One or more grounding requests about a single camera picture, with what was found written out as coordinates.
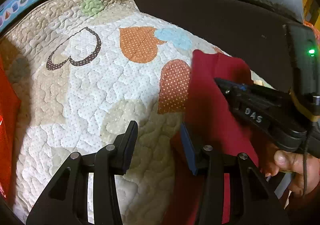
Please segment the person's right hand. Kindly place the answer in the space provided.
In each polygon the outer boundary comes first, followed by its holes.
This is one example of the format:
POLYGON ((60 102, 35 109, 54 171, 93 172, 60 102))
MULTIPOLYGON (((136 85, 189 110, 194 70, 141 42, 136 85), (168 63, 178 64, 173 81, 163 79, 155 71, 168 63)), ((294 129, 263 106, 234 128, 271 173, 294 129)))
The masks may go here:
POLYGON ((269 177, 281 171, 295 173, 289 190, 294 196, 316 195, 319 191, 319 159, 311 155, 303 156, 298 153, 280 150, 268 138, 258 142, 257 155, 261 172, 269 177))

